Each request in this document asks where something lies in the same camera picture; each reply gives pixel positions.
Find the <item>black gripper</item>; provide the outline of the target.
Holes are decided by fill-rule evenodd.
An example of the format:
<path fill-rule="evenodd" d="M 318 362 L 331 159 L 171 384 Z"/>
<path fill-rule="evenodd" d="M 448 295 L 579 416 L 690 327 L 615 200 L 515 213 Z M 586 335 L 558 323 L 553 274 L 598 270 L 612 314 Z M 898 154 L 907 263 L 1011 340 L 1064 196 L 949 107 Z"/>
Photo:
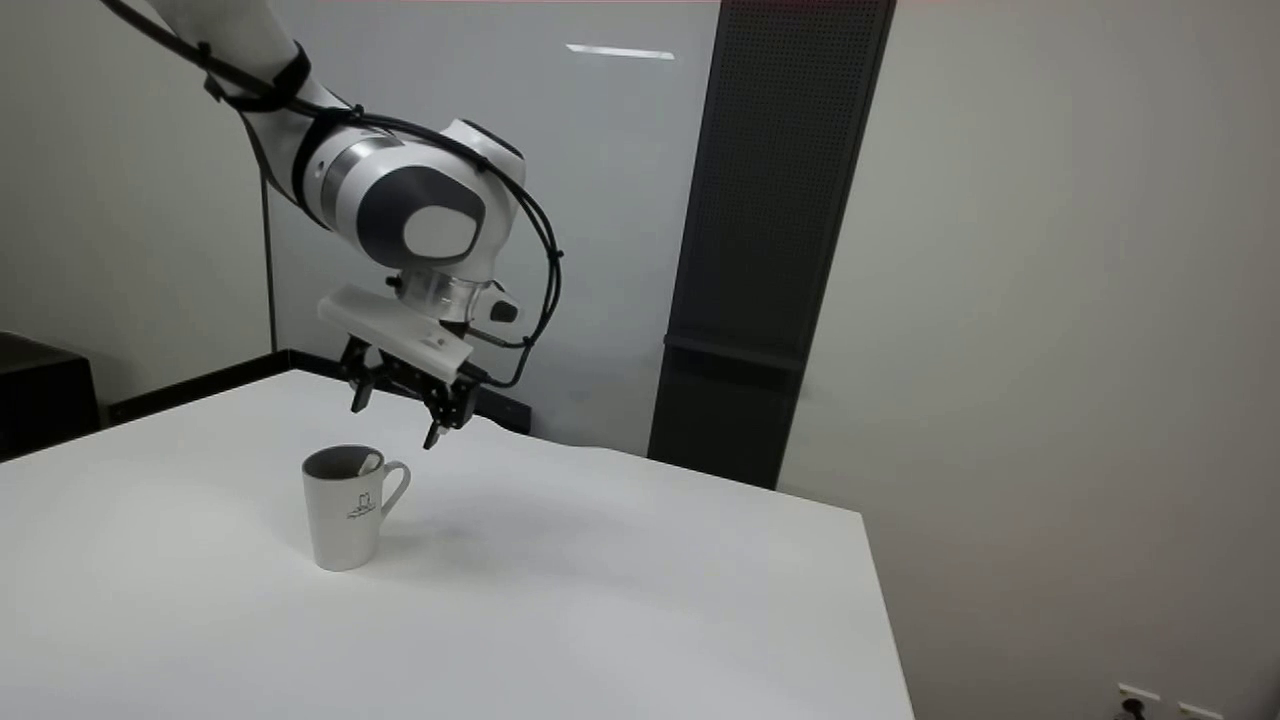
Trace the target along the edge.
<path fill-rule="evenodd" d="M 448 428 L 462 428 L 475 414 L 481 374 L 473 366 L 462 366 L 455 381 L 438 381 L 386 352 L 376 352 L 365 340 L 349 340 L 338 352 L 338 374 L 352 384 L 352 414 L 365 414 L 376 390 L 418 399 L 431 416 L 424 450 L 434 450 Z"/>

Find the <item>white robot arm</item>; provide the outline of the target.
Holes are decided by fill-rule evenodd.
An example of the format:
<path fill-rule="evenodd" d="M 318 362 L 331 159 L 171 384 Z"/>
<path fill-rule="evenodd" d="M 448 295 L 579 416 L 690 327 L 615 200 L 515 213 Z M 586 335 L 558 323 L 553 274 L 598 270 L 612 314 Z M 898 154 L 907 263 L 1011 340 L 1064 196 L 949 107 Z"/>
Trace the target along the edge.
<path fill-rule="evenodd" d="M 149 0 L 175 52 L 206 74 L 265 179 L 316 230 L 386 274 L 386 289 L 331 289 L 316 314 L 349 335 L 352 408 L 376 384 L 429 408 L 429 436 L 462 428 L 482 374 L 469 333 L 519 310 L 496 285 L 524 155 L 473 121 L 413 130 L 331 93 L 268 0 Z"/>

